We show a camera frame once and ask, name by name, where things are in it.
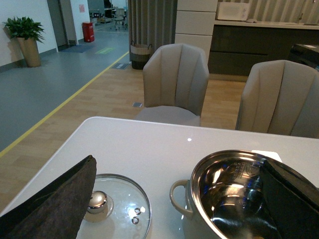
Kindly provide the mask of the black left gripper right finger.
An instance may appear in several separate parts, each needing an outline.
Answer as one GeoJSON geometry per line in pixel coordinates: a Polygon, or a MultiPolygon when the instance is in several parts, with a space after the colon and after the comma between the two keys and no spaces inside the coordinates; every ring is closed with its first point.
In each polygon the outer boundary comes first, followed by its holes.
{"type": "Polygon", "coordinates": [[[283,239],[319,237],[319,190],[296,170],[276,160],[260,169],[262,191],[283,239]]]}

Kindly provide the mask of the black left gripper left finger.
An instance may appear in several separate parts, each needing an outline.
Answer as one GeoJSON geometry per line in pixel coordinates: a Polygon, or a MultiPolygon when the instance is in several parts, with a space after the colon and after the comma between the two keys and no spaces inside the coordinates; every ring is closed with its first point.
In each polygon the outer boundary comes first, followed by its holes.
{"type": "Polygon", "coordinates": [[[89,155],[0,218],[2,239],[74,239],[96,177],[89,155]]]}

